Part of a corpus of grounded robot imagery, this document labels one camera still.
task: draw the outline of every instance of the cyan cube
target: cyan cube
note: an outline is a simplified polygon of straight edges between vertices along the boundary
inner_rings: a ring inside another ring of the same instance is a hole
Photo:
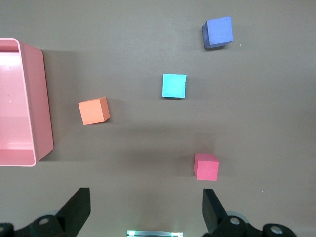
[[[232,18],[230,16],[208,20],[202,26],[204,48],[222,47],[234,40]]]
[[[162,96],[168,98],[186,97],[186,79],[184,74],[163,74]]]

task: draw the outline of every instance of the pink cube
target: pink cube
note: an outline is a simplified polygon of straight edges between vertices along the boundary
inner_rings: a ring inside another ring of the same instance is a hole
[[[194,174],[199,180],[217,180],[219,161],[214,154],[196,153]]]
[[[52,149],[43,53],[0,38],[0,166],[34,166]]]

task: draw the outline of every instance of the table surface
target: table surface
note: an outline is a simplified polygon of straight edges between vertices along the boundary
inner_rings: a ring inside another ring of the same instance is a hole
[[[0,36],[44,53],[54,150],[0,167],[0,222],[21,228],[91,188],[79,237],[206,231],[202,192],[259,229],[316,235],[316,1],[0,0]],[[206,51],[202,25],[231,16],[234,42]],[[161,97],[164,73],[186,98]],[[78,102],[111,118],[82,125]],[[199,181],[194,153],[214,153]]]

